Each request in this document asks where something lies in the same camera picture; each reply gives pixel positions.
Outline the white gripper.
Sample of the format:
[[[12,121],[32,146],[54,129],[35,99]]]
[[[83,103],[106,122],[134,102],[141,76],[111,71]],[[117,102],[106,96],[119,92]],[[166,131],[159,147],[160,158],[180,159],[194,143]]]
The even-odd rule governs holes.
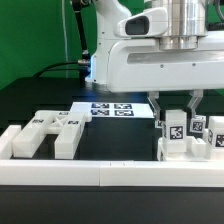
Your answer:
[[[158,91],[191,90],[189,118],[203,89],[224,88],[224,30],[206,29],[204,7],[151,7],[119,21],[119,40],[107,62],[113,92],[148,92],[155,120],[161,121]]]

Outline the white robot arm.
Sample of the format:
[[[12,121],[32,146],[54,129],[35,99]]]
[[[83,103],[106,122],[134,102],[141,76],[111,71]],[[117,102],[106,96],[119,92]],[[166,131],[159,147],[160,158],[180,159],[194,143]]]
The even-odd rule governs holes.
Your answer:
[[[118,0],[93,0],[97,50],[85,79],[111,92],[146,92],[155,118],[162,91],[189,90],[190,115],[206,89],[224,88],[224,30],[206,29],[209,0],[144,0],[136,15]]]

